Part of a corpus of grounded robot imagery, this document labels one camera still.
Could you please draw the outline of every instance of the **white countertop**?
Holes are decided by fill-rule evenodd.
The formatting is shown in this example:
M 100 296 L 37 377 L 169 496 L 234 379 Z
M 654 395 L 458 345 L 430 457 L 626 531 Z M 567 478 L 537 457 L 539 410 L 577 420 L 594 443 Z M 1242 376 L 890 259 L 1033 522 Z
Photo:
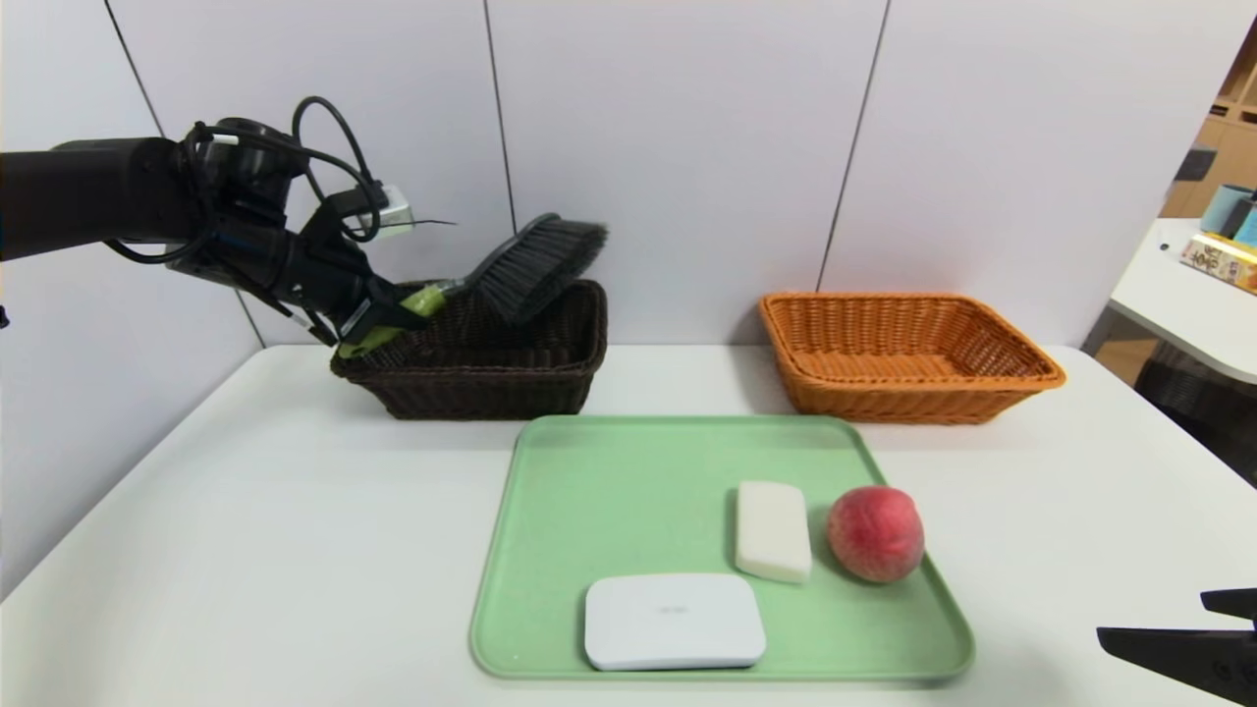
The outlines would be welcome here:
M 533 683 L 468 628 L 519 423 L 400 423 L 258 353 L 0 606 L 5 707 L 1214 706 L 1105 654 L 1099 625 L 1243 628 L 1257 492 L 1082 353 L 980 426 L 861 425 L 918 502 L 977 637 L 941 686 Z M 788 413 L 771 351 L 615 346 L 587 414 Z
M 1257 384 L 1257 296 L 1178 262 L 1199 226 L 1156 219 L 1109 304 L 1210 369 Z

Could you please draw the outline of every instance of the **brush bristles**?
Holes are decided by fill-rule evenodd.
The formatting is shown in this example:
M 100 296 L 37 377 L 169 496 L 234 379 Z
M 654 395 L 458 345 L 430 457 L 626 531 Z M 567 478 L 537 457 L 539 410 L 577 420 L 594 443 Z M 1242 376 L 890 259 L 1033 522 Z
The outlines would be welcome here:
M 476 289 L 503 320 L 527 323 L 581 277 L 606 243 L 601 224 L 542 221 L 489 265 Z

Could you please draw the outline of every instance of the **wicker basket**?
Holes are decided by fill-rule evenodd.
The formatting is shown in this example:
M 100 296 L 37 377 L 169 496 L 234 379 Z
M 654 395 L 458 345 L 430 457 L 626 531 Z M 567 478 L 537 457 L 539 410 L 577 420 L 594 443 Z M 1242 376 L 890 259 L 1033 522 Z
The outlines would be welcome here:
M 759 312 L 801 413 L 870 423 L 984 423 L 1065 384 L 985 304 L 954 294 L 778 293 Z
M 475 294 L 456 298 L 424 331 L 360 359 L 333 356 L 332 372 L 402 420 L 530 420 L 578 413 L 606 352 L 606 292 L 577 281 L 523 327 Z

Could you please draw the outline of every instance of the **basket rim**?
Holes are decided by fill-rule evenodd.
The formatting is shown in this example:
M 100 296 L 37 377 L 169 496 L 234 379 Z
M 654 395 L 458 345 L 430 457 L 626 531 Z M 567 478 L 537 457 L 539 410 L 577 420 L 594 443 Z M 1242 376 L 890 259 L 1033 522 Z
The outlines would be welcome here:
M 781 330 L 778 317 L 772 312 L 774 302 L 789 299 L 913 299 L 965 302 L 975 307 L 991 323 L 999 327 L 1004 335 L 1018 345 L 1028 348 L 1043 364 L 1048 372 L 1033 376 L 822 376 L 808 371 L 786 343 L 786 333 Z M 886 392 L 954 392 L 954 391 L 1043 391 L 1061 387 L 1066 382 L 1065 370 L 1022 333 L 1008 320 L 999 316 L 992 307 L 968 297 L 949 292 L 774 292 L 760 297 L 759 313 L 768 330 L 777 360 L 788 369 L 788 374 L 799 382 L 828 390 L 862 390 Z
M 398 287 L 421 287 L 429 282 L 437 281 L 412 281 L 398 283 Z M 435 367 L 401 367 L 401 369 L 371 369 L 356 370 L 344 359 L 332 353 L 332 372 L 358 385 L 381 384 L 386 379 L 388 384 L 395 384 L 398 379 L 419 379 L 425 382 L 439 382 L 441 379 L 458 379 L 468 384 L 488 382 L 539 382 L 551 381 L 554 384 L 576 384 L 585 376 L 592 376 L 602 367 L 602 361 L 607 355 L 607 292 L 601 283 L 593 279 L 577 279 L 568 286 L 568 289 L 583 289 L 593 299 L 593 351 L 586 359 L 562 364 L 551 367 L 517 367 L 517 366 L 435 366 Z

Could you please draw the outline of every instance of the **red peach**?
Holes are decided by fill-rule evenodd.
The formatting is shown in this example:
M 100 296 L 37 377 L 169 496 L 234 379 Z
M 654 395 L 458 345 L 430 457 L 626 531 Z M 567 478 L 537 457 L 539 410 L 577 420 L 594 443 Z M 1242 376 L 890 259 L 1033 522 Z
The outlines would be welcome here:
M 842 566 L 869 581 L 901 580 L 921 564 L 925 531 L 913 498 L 887 486 L 842 494 L 830 509 L 830 548 Z

